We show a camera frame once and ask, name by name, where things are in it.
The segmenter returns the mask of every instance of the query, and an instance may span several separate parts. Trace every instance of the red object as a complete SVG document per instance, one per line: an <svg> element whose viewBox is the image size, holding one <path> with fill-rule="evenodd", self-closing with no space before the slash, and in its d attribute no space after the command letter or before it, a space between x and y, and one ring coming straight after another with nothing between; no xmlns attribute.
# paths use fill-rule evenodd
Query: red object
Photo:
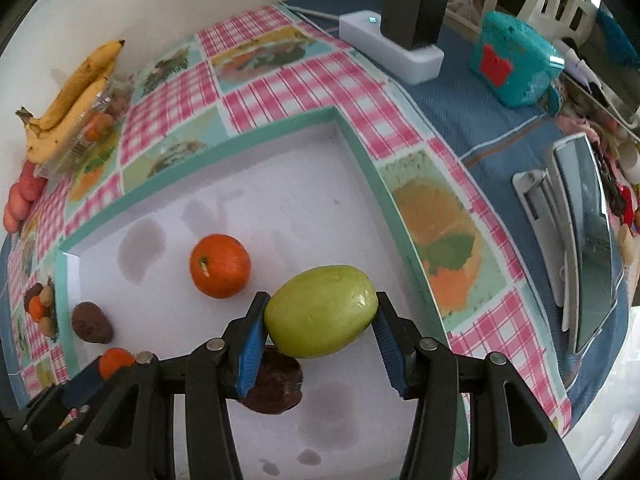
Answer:
<svg viewBox="0 0 640 480"><path fill-rule="evenodd" d="M622 213L622 216L620 217L620 219L622 220L623 224L626 224L629 226L629 229L633 229L634 203L631 200L631 190L627 186L622 186L620 184L618 184L618 189L620 190L620 193L622 193L622 197L625 199L625 202L626 202L625 212Z"/></svg>
<svg viewBox="0 0 640 480"><path fill-rule="evenodd" d="M2 225L9 234L14 234L20 229L20 222L9 212L9 208L4 206L4 214L2 215Z"/></svg>
<svg viewBox="0 0 640 480"><path fill-rule="evenodd" d="M131 366L136 362L135 357L124 348L114 346L109 348L104 355L98 359L98 372L105 381L125 366Z"/></svg>
<svg viewBox="0 0 640 480"><path fill-rule="evenodd" d="M9 188L9 201L7 202L6 208L9 210L9 213L11 213L11 216L18 222L21 222L29 216L31 204L22 197L17 183Z"/></svg>
<svg viewBox="0 0 640 480"><path fill-rule="evenodd" d="M47 185L46 178L33 176L35 167L35 164L27 160L22 167L22 173L18 180L20 194L28 202L35 202L39 199Z"/></svg>
<svg viewBox="0 0 640 480"><path fill-rule="evenodd" d="M482 46L482 59L480 60L480 72L496 88L504 85L507 78L513 72L513 65L508 59L498 56L494 48L489 44Z"/></svg>

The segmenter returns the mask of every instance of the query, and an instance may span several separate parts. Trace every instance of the banana bunch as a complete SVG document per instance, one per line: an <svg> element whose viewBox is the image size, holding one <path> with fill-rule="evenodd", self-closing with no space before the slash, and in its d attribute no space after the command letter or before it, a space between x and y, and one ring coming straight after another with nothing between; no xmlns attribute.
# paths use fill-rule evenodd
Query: banana bunch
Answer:
<svg viewBox="0 0 640 480"><path fill-rule="evenodd" d="M27 135L27 159L45 164L74 132L78 119L101 93L124 40L113 40L96 49L69 77L44 115L37 119L24 107L16 112Z"/></svg>

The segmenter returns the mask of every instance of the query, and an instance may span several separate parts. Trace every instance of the metal screw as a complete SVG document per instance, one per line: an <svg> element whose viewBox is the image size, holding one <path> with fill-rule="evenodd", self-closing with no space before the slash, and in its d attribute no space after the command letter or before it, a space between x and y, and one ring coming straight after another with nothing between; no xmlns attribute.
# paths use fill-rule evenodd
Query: metal screw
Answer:
<svg viewBox="0 0 640 480"><path fill-rule="evenodd" d="M225 340L220 339L219 337L209 339L207 341L207 350L211 350L212 352L217 352L222 350L225 347Z"/></svg>
<svg viewBox="0 0 640 480"><path fill-rule="evenodd" d="M426 350L427 352L431 352L438 347L438 342L431 337L423 337L420 339L420 348Z"/></svg>
<svg viewBox="0 0 640 480"><path fill-rule="evenodd" d="M154 360L153 353L148 352L146 350L136 355L136 362L141 365L148 365L153 360Z"/></svg>
<svg viewBox="0 0 640 480"><path fill-rule="evenodd" d="M500 352L491 352L489 354L489 361L491 361L494 365L502 366L507 364L507 358L502 355Z"/></svg>

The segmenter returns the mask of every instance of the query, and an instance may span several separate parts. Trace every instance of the small orange fruit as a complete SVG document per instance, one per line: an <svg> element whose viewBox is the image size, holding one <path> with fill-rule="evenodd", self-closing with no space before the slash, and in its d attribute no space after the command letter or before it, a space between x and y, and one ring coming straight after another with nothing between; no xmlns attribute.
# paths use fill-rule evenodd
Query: small orange fruit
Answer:
<svg viewBox="0 0 640 480"><path fill-rule="evenodd" d="M214 234L204 237L193 248L190 271L200 292L223 300L237 294L247 284L251 259L238 240Z"/></svg>
<svg viewBox="0 0 640 480"><path fill-rule="evenodd" d="M29 300L29 315L36 323L47 315L48 308L46 308L38 296L34 296Z"/></svg>
<svg viewBox="0 0 640 480"><path fill-rule="evenodd" d="M98 360L98 372L105 381L125 366L131 366L136 362L135 357L124 348L114 346L109 348Z"/></svg>

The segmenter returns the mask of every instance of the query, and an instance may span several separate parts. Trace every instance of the red potato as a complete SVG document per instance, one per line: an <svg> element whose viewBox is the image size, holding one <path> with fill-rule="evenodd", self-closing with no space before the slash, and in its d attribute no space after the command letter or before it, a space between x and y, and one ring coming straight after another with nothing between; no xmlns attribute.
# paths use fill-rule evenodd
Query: red potato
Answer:
<svg viewBox="0 0 640 480"><path fill-rule="evenodd" d="M20 177L23 175L33 176L33 172L36 170L36 165L30 160L25 160L22 165L22 172L20 172Z"/></svg>
<svg viewBox="0 0 640 480"><path fill-rule="evenodd" d="M2 215L2 225L4 226L4 229L11 235L14 233L17 233L18 229L20 228L20 224L11 215L11 213L9 213L9 208L7 206L4 206L4 214Z"/></svg>
<svg viewBox="0 0 640 480"><path fill-rule="evenodd" d="M9 202L6 205L6 208L9 210L9 213L11 213L11 216L13 216L18 222L29 216L31 204L22 197L17 183L13 184L9 188Z"/></svg>
<svg viewBox="0 0 640 480"><path fill-rule="evenodd" d="M46 178L36 178L25 173L20 176L20 180L18 181L20 194L28 202L35 202L39 199L46 185Z"/></svg>
<svg viewBox="0 0 640 480"><path fill-rule="evenodd" d="M28 160L25 161L22 167L22 172L20 173L20 180L18 180L20 194L28 202L35 202L39 199L42 191L47 185L46 178L33 176L35 169L35 164Z"/></svg>

